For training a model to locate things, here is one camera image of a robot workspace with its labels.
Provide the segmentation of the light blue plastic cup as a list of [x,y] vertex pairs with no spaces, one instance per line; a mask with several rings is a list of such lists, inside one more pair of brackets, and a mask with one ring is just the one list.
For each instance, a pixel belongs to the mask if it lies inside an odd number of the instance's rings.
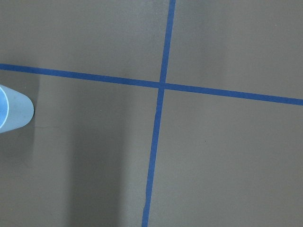
[[26,95],[4,85],[0,86],[0,132],[27,125],[34,116],[34,105]]

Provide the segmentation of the brown paper table cover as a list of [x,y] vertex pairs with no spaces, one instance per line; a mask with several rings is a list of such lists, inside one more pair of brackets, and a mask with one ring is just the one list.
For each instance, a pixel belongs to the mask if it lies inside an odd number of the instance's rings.
[[3,0],[3,227],[300,227],[300,0]]

